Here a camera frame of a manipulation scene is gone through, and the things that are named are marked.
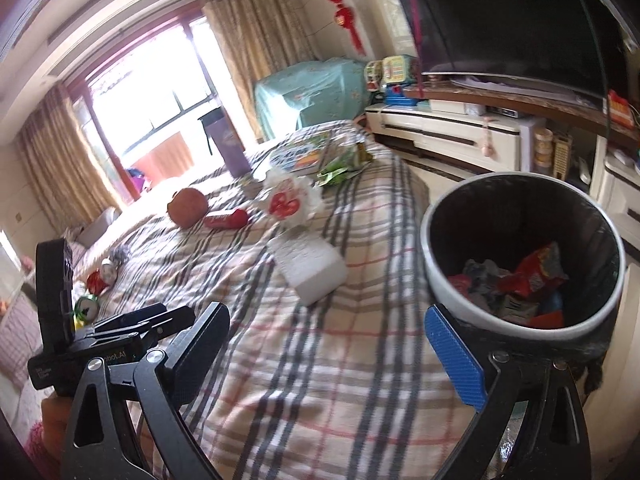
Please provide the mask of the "person left hand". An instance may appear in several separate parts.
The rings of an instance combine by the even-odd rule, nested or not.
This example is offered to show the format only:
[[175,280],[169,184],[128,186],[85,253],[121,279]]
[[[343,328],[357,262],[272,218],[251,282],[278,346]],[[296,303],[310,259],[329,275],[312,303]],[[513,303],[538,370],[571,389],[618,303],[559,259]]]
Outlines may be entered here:
[[58,462],[61,460],[66,427],[73,401],[51,394],[41,402],[42,443],[46,451]]

